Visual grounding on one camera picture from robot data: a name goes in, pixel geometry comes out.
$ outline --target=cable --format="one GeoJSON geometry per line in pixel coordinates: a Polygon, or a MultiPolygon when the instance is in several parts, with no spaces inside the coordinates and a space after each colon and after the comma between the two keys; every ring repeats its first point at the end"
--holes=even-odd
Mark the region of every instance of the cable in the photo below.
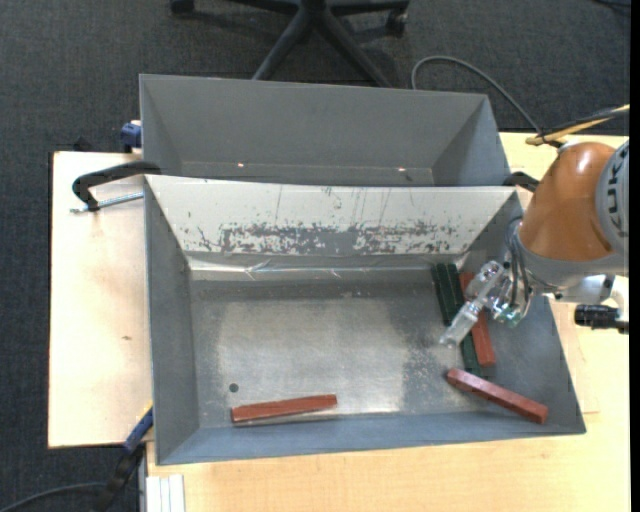
{"type": "Polygon", "coordinates": [[[520,112],[522,117],[524,117],[527,120],[527,122],[536,131],[536,133],[540,132],[540,128],[538,127],[537,123],[531,118],[531,116],[527,113],[527,111],[524,108],[522,108],[520,104],[516,100],[514,100],[511,97],[511,95],[498,82],[496,82],[493,78],[487,75],[484,71],[456,57],[448,57],[446,55],[434,55],[433,57],[425,57],[424,59],[421,59],[418,62],[416,62],[415,66],[413,66],[413,69],[411,70],[411,88],[412,89],[418,89],[418,87],[416,86],[416,75],[418,74],[418,69],[420,69],[420,67],[422,67],[423,64],[426,64],[427,62],[433,62],[433,61],[453,62],[454,64],[463,66],[469,69],[470,71],[473,71],[474,73],[478,74],[479,76],[484,78],[487,82],[489,82],[493,87],[495,87],[496,90],[500,94],[502,94],[507,99],[507,101],[511,103],[511,105],[515,107],[516,110],[518,110],[518,112],[520,112]]]}
{"type": "Polygon", "coordinates": [[[23,507],[24,505],[31,503],[32,501],[36,501],[41,498],[46,498],[47,496],[53,496],[55,494],[60,494],[64,492],[80,491],[80,490],[88,489],[90,487],[102,487],[103,485],[104,485],[104,482],[87,482],[84,484],[74,484],[74,485],[65,485],[62,487],[55,487],[53,489],[49,489],[48,491],[44,491],[38,494],[34,494],[33,496],[29,496],[28,498],[25,498],[23,500],[16,501],[12,505],[9,505],[7,507],[0,509],[0,512],[9,512],[11,510],[17,510],[18,508],[23,507]]]}

